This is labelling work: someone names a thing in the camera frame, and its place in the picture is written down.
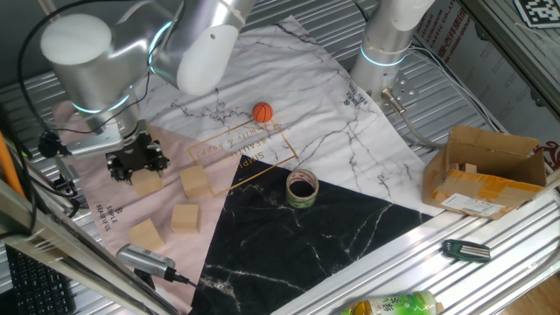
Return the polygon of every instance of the bottle label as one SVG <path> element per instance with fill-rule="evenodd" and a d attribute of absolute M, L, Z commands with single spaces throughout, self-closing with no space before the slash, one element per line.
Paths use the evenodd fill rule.
<path fill-rule="evenodd" d="M 431 315 L 429 305 L 416 295 L 369 299 L 375 315 Z"/>

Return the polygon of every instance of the white marble cloth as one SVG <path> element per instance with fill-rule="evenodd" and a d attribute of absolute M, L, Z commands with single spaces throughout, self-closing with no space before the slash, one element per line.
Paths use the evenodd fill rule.
<path fill-rule="evenodd" d="M 245 123 L 255 104 L 267 102 L 298 154 L 280 167 L 305 168 L 320 180 L 424 214 L 442 212 L 421 201 L 424 163 L 293 17 L 243 33 L 213 93 L 192 97 L 159 78 L 150 86 L 141 109 L 153 125 L 204 141 Z M 272 143 L 285 145 L 280 136 Z M 262 161 L 278 162 L 271 155 Z"/>

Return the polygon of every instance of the orange ball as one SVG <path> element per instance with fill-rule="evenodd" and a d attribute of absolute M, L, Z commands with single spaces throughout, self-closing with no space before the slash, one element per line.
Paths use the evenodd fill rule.
<path fill-rule="evenodd" d="M 272 119 L 272 106 L 265 102 L 260 102 L 253 107 L 253 117 L 259 123 L 266 123 Z"/>

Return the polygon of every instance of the black marble cloth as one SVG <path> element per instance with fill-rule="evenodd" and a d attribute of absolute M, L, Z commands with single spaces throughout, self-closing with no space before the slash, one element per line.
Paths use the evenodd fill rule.
<path fill-rule="evenodd" d="M 242 166 L 233 185 L 270 167 Z M 272 168 L 231 190 L 192 307 L 196 314 L 271 314 L 337 271 L 431 217 L 319 183 L 308 209 L 286 202 L 290 171 Z"/>

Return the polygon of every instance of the packing tape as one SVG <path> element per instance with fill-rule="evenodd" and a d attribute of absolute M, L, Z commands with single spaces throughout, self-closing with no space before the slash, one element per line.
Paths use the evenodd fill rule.
<path fill-rule="evenodd" d="M 306 192 L 305 190 L 295 190 L 293 184 L 297 182 L 305 182 L 311 186 L 311 188 Z M 288 175 L 286 179 L 286 199 L 288 203 L 298 209 L 306 209 L 311 207 L 315 200 L 317 199 L 317 193 L 319 192 L 319 181 L 315 174 L 310 171 L 297 169 Z"/>

